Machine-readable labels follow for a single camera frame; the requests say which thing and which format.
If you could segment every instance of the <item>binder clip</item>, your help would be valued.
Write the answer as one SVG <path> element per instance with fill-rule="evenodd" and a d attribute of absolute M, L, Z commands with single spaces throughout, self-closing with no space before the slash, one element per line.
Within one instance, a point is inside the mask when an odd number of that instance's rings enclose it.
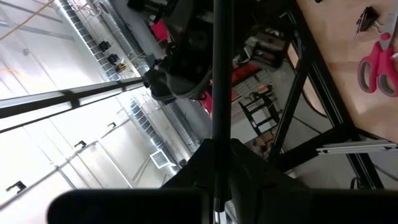
<path fill-rule="evenodd" d="M 361 17 L 356 21 L 356 32 L 355 32 L 355 38 L 356 39 L 359 35 L 360 32 L 365 32 L 367 31 L 370 27 L 373 27 L 377 30 L 378 33 L 380 25 L 377 22 L 377 19 L 379 18 L 379 14 L 374 10 L 372 6 L 366 7 L 364 12 L 361 14 Z"/>

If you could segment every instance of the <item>scissors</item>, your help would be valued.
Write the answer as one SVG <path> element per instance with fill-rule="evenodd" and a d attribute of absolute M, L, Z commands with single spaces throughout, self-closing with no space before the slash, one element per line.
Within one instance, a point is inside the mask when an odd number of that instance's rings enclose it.
<path fill-rule="evenodd" d="M 380 40 L 373 45 L 370 55 L 362 58 L 358 67 L 358 82 L 363 91 L 373 93 L 376 84 L 387 96 L 398 96 L 398 74 L 394 67 L 394 48 L 391 44 L 398 20 L 398 1 L 394 1 L 394 11 L 388 15 L 387 21 L 382 28 Z M 365 75 L 369 74 L 369 85 Z"/>

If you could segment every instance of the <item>gray floor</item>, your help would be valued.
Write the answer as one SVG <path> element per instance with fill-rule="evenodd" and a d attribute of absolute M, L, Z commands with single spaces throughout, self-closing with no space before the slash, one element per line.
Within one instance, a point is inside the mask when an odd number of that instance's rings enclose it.
<path fill-rule="evenodd" d="M 271 75 L 274 84 L 274 94 L 277 97 L 277 104 L 280 108 L 285 107 L 289 89 L 292 86 L 294 73 L 289 65 L 284 65 L 282 69 Z M 331 128 L 330 122 L 314 112 L 307 105 L 303 96 L 295 110 L 295 116 L 318 131 L 324 132 Z M 318 135 L 315 131 L 309 129 L 302 123 L 293 119 L 290 125 L 287 137 L 284 142 L 285 150 L 289 150 L 299 144 Z M 397 175 L 396 154 L 370 154 L 373 163 L 381 166 L 393 175 Z M 296 175 L 301 181 L 311 188 L 319 189 L 347 189 L 351 179 L 354 177 L 354 171 L 345 155 L 318 156 L 301 166 L 295 168 Z M 385 188 L 398 189 L 398 183 L 386 175 L 379 172 Z"/>

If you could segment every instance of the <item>red scissors handle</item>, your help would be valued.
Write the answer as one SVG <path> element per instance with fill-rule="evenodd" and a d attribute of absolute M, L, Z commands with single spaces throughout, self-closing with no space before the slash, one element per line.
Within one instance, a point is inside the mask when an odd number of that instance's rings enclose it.
<path fill-rule="evenodd" d="M 371 54 L 362 58 L 361 62 L 359 63 L 358 83 L 361 89 L 366 93 L 373 93 L 376 91 L 380 54 L 382 54 L 382 49 L 380 43 L 377 41 L 373 45 Z"/>
<path fill-rule="evenodd" d="M 394 48 L 389 47 L 387 50 L 380 53 L 379 59 L 379 88 L 387 96 L 397 97 L 398 96 L 398 74 L 394 67 Z"/>

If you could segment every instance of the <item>wooden table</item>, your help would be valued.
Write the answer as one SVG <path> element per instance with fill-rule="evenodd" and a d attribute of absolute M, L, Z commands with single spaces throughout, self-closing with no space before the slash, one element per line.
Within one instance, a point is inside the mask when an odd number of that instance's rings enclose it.
<path fill-rule="evenodd" d="M 383 95 L 380 90 L 365 93 L 357 81 L 358 63 L 371 52 L 379 34 L 370 28 L 354 40 L 356 21 L 365 7 L 375 8 L 380 13 L 378 21 L 383 24 L 393 0 L 324 0 L 319 4 L 314 0 L 297 2 L 355 125 L 398 142 L 398 98 Z M 398 35 L 394 45 L 398 50 Z M 304 90 L 312 105 L 323 111 L 309 81 Z"/>

